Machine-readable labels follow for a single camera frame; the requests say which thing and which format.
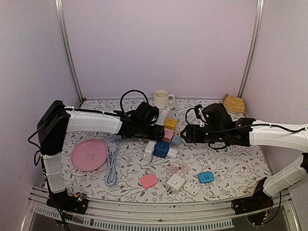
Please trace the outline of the pink square plug adapter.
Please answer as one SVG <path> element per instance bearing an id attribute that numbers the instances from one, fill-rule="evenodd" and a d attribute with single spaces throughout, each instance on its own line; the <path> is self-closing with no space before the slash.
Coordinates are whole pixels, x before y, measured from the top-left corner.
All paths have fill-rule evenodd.
<path id="1" fill-rule="evenodd" d="M 158 183 L 158 180 L 154 174 L 148 174 L 140 178 L 141 185 L 145 189 L 149 189 Z"/>

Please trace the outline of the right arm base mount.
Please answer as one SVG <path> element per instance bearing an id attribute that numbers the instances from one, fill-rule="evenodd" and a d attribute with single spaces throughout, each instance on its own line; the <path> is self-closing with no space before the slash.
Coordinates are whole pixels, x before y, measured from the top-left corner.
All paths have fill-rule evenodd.
<path id="1" fill-rule="evenodd" d="M 231 207 L 236 215 L 250 213 L 261 209 L 265 210 L 260 215 L 254 214 L 248 216 L 247 219 L 249 223 L 254 226 L 262 226 L 266 223 L 272 206 L 274 205 L 272 197 L 263 192 L 263 185 L 266 179 L 267 178 L 263 178 L 257 183 L 253 195 L 234 199 L 231 202 Z"/>

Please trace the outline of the long white power strip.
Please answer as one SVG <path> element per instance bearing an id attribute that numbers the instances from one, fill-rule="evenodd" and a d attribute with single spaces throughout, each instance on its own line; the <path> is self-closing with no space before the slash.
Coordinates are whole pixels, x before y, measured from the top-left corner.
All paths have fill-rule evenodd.
<path id="1" fill-rule="evenodd" d="M 147 146 L 144 150 L 144 154 L 143 154 L 144 161 L 148 161 L 148 162 L 152 161 L 155 145 L 156 145 L 155 141 L 148 141 Z"/>

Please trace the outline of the blue square plug adapter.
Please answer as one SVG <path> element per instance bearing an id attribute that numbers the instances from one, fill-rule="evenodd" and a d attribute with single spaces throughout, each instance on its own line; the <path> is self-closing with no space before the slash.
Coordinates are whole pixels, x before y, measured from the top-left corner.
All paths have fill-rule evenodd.
<path id="1" fill-rule="evenodd" d="M 201 184 L 211 183 L 215 180 L 214 174 L 211 171 L 200 172 L 198 174 L 198 179 Z"/>

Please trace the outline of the white cube socket adapter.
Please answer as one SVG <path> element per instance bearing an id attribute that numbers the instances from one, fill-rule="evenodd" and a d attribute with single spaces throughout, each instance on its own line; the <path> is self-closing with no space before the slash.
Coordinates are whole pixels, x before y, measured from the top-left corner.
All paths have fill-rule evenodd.
<path id="1" fill-rule="evenodd" d="M 178 174 L 173 174 L 167 181 L 167 192 L 172 194 L 178 194 L 185 184 L 185 179 Z"/>

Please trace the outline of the blue cube socket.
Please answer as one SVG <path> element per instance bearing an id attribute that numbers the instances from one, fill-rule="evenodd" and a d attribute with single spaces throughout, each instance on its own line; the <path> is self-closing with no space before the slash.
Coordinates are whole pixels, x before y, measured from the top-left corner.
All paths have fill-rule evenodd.
<path id="1" fill-rule="evenodd" d="M 170 148 L 170 143 L 166 141 L 157 142 L 154 147 L 153 155 L 160 158 L 166 158 Z"/>

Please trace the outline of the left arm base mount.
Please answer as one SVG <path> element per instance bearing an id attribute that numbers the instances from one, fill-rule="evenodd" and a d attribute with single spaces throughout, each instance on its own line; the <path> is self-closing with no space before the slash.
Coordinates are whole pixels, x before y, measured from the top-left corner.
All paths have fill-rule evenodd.
<path id="1" fill-rule="evenodd" d="M 53 193 L 50 189 L 48 190 L 47 206 L 82 215 L 86 213 L 89 201 L 85 196 L 81 194 L 77 194 L 77 196 L 69 195 L 66 188 L 60 193 Z"/>

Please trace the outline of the pink cube socket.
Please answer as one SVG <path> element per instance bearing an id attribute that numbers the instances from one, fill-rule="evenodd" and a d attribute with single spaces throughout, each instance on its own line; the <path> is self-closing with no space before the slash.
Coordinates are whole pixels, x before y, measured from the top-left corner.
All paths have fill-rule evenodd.
<path id="1" fill-rule="evenodd" d="M 168 128 L 164 128 L 164 137 L 162 139 L 162 141 L 171 143 L 172 139 L 173 139 L 173 135 L 174 135 L 174 130 L 168 129 Z"/>

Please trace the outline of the light blue power strip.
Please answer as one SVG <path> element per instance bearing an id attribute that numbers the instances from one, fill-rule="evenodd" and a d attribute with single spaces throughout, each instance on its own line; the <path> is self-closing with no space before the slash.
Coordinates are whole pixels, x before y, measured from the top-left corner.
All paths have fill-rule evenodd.
<path id="1" fill-rule="evenodd" d="M 113 135 L 113 140 L 114 140 L 115 142 L 122 142 L 123 138 L 122 138 L 121 135 L 116 135 L 116 134 L 114 134 L 114 135 Z"/>

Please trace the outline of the small white charger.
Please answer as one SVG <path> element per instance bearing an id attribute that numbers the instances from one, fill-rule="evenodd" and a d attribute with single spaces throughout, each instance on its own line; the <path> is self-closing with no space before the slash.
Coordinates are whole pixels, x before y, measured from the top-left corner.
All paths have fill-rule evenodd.
<path id="1" fill-rule="evenodd" d="M 178 154 L 178 150 L 173 149 L 173 148 L 169 148 L 168 153 L 167 153 L 167 157 L 175 159 L 177 157 Z"/>

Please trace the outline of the yellow cube socket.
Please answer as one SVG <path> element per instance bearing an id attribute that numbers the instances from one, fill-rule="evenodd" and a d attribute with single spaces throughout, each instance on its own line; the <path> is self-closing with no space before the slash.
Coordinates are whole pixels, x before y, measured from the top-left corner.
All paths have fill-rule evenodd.
<path id="1" fill-rule="evenodd" d="M 177 120 L 167 117 L 164 123 L 164 127 L 170 130 L 175 130 L 177 126 Z"/>

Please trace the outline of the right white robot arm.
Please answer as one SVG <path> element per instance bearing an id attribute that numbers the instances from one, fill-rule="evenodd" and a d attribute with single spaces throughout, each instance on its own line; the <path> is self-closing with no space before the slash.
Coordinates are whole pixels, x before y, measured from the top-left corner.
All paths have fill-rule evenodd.
<path id="1" fill-rule="evenodd" d="M 186 143 L 223 143 L 226 147 L 275 146 L 298 150 L 301 155 L 278 173 L 260 180 L 249 198 L 249 206 L 259 210 L 268 198 L 308 177 L 308 126 L 274 124 L 241 117 L 233 121 L 222 103 L 194 107 L 200 124 L 187 123 L 180 135 Z"/>

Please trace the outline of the white plug adapter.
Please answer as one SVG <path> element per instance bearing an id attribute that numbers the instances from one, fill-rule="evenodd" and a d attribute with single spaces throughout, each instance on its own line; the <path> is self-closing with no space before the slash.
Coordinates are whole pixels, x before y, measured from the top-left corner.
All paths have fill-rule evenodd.
<path id="1" fill-rule="evenodd" d="M 191 195 L 197 195 L 201 189 L 201 185 L 195 180 L 187 180 L 183 185 L 183 190 Z"/>

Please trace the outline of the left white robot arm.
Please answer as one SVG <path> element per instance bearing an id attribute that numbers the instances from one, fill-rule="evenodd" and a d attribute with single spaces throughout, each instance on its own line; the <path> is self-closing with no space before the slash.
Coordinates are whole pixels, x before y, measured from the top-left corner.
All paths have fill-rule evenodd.
<path id="1" fill-rule="evenodd" d="M 71 197 L 65 192 L 61 164 L 61 152 L 67 133 L 75 131 L 104 132 L 162 141 L 164 127 L 158 125 L 159 110 L 147 102 L 129 112 L 123 109 L 110 112 L 76 109 L 56 100 L 48 108 L 37 125 L 40 152 L 45 176 L 53 194 L 53 201 L 61 208 L 71 205 Z"/>

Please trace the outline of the small light blue adapter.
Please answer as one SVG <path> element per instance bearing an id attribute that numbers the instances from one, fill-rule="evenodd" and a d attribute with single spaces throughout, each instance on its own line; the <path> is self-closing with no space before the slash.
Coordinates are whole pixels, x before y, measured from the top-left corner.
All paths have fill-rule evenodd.
<path id="1" fill-rule="evenodd" d="M 181 143 L 181 139 L 182 139 L 181 136 L 174 135 L 172 137 L 171 143 L 178 146 Z"/>

